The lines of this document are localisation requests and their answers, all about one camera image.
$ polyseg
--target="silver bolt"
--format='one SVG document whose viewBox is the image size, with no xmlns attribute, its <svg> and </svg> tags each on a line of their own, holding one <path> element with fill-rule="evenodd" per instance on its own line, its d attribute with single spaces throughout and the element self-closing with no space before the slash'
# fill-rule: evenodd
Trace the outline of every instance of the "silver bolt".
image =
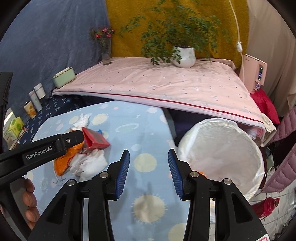
<svg viewBox="0 0 296 241">
<path fill-rule="evenodd" d="M 230 184 L 232 183 L 232 181 L 231 181 L 230 179 L 228 179 L 228 178 L 225 178 L 225 179 L 224 179 L 224 183 L 225 183 L 226 185 L 230 185 Z"/>
<path fill-rule="evenodd" d="M 190 176 L 192 176 L 192 177 L 198 177 L 199 174 L 198 174 L 198 172 L 193 171 L 193 172 L 190 173 Z"/>
<path fill-rule="evenodd" d="M 100 177 L 101 178 L 106 178 L 106 177 L 108 177 L 109 176 L 109 173 L 108 172 L 101 172 L 100 173 Z"/>
<path fill-rule="evenodd" d="M 68 186 L 73 186 L 75 184 L 75 180 L 74 179 L 70 179 L 67 181 L 67 185 Z"/>
</svg>

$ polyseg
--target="potted plant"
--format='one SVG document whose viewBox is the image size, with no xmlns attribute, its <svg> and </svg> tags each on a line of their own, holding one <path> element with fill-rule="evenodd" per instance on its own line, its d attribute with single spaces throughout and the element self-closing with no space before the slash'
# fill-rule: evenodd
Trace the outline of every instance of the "potted plant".
<svg viewBox="0 0 296 241">
<path fill-rule="evenodd" d="M 207 58 L 210 58 L 210 50 L 217 52 L 221 22 L 216 16 L 200 17 L 191 8 L 181 5 L 179 0 L 159 0 L 156 7 L 147 11 L 160 16 L 148 22 L 147 31 L 141 36 L 141 53 L 144 57 L 151 57 L 152 64 L 159 64 L 161 60 L 166 63 L 172 61 L 178 67 L 190 68 L 196 61 L 195 50 Z M 142 20 L 145 20 L 142 15 L 133 17 L 121 27 L 120 35 L 132 32 Z"/>
<path fill-rule="evenodd" d="M 90 30 L 90 37 L 96 41 L 98 41 L 101 54 L 103 65 L 111 64 L 112 61 L 110 59 L 110 52 L 111 52 L 111 37 L 114 34 L 114 30 L 111 27 L 108 28 L 100 28 L 97 29 L 91 28 Z"/>
</svg>

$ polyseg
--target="blue curtain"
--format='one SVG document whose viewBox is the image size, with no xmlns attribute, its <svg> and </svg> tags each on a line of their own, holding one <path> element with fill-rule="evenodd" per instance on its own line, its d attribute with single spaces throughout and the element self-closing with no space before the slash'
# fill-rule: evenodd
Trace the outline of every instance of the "blue curtain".
<svg viewBox="0 0 296 241">
<path fill-rule="evenodd" d="M 16 17 L 0 42 L 0 71 L 13 71 L 8 107 L 26 122 L 28 94 L 42 83 L 54 89 L 52 77 L 73 67 L 75 73 L 98 63 L 91 27 L 108 26 L 105 0 L 32 0 Z"/>
</svg>

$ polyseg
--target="white flower pot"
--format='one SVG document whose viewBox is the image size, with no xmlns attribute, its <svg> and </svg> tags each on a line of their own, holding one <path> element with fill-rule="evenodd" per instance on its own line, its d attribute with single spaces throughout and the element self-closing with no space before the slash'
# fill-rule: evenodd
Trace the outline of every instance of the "white flower pot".
<svg viewBox="0 0 296 241">
<path fill-rule="evenodd" d="M 178 63 L 176 59 L 172 58 L 172 62 L 174 65 L 180 68 L 191 68 L 195 64 L 196 57 L 195 57 L 194 48 L 174 47 L 174 49 L 178 49 L 179 51 L 177 51 L 175 54 L 178 54 L 182 57 L 182 59 L 180 59 L 180 63 Z"/>
</svg>

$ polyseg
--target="orange and white cup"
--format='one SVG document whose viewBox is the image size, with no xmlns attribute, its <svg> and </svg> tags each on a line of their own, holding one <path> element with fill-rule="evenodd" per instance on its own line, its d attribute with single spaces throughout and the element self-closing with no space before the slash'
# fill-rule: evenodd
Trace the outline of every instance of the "orange and white cup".
<svg viewBox="0 0 296 241">
<path fill-rule="evenodd" d="M 28 101 L 25 104 L 24 109 L 27 112 L 27 114 L 30 116 L 31 119 L 33 119 L 37 115 L 36 110 L 32 104 L 32 101 Z"/>
</svg>

